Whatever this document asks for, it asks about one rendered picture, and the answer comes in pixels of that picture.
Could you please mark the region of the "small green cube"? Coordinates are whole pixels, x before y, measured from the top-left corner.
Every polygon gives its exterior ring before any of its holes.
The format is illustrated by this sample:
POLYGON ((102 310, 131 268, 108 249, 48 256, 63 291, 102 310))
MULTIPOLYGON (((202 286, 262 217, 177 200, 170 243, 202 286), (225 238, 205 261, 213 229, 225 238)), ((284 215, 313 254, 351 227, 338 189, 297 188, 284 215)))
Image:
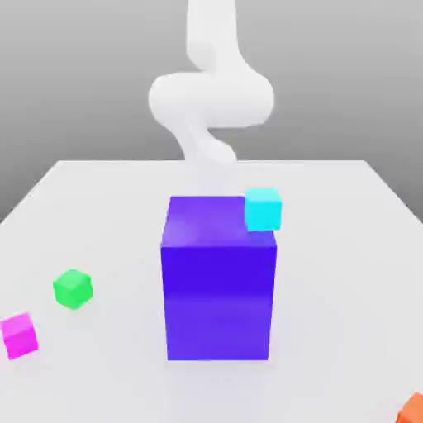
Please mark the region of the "small green cube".
POLYGON ((77 269, 69 269, 53 282, 55 300, 72 310, 93 297, 91 277, 77 269))

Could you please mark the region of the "small cyan cube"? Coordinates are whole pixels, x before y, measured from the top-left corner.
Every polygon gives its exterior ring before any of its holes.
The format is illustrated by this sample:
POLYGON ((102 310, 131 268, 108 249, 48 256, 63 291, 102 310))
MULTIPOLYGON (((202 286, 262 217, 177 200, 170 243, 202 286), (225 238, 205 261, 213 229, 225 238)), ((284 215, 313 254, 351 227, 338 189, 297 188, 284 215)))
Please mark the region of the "small cyan cube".
POLYGON ((248 231, 278 231, 282 223, 282 198, 276 188, 249 188, 245 192, 248 231))

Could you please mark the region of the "large purple box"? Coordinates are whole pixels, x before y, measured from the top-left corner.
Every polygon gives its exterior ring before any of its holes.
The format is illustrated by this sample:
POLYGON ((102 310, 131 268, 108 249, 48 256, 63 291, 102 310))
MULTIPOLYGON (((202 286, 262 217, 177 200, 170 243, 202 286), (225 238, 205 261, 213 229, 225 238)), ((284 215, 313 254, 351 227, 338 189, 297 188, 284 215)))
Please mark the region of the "large purple box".
POLYGON ((160 245, 167 357, 266 360, 277 242, 242 197, 172 196, 160 245))

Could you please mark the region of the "small magenta cube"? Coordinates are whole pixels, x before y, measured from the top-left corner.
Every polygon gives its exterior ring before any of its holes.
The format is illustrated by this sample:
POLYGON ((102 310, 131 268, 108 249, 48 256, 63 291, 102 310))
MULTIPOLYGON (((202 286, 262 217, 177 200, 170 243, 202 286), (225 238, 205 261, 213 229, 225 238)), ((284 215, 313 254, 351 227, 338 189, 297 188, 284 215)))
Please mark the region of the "small magenta cube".
POLYGON ((1 321, 0 330, 10 360, 39 349, 35 327, 27 312, 1 321))

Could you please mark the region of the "small orange cube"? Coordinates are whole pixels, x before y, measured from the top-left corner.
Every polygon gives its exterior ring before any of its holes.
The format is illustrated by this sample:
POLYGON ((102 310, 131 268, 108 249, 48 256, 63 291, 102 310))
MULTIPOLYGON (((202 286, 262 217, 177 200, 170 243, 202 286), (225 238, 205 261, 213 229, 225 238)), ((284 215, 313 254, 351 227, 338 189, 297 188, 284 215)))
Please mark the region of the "small orange cube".
POLYGON ((402 406, 395 423, 423 423, 423 394, 415 392, 402 406))

